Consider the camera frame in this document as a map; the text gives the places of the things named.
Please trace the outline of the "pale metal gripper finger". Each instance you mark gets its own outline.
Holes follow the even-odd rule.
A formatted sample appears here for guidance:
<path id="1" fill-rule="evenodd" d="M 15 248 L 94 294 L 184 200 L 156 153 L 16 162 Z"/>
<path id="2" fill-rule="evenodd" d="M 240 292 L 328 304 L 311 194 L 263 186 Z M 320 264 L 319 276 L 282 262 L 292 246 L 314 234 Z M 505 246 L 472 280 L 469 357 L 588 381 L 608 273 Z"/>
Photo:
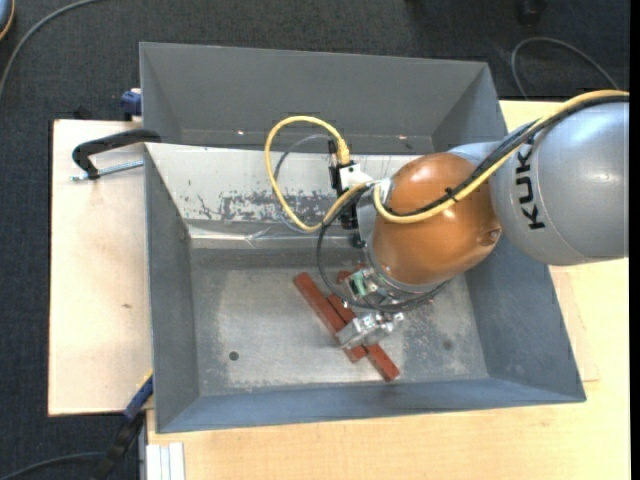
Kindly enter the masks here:
<path id="1" fill-rule="evenodd" d="M 336 333 L 336 339 L 340 347 L 353 349 L 367 345 L 373 331 L 374 319 L 371 316 L 356 316 Z"/>
<path id="2" fill-rule="evenodd" d="M 376 326 L 372 334 L 372 342 L 380 342 L 390 336 L 404 323 L 404 313 L 377 312 L 375 315 Z"/>

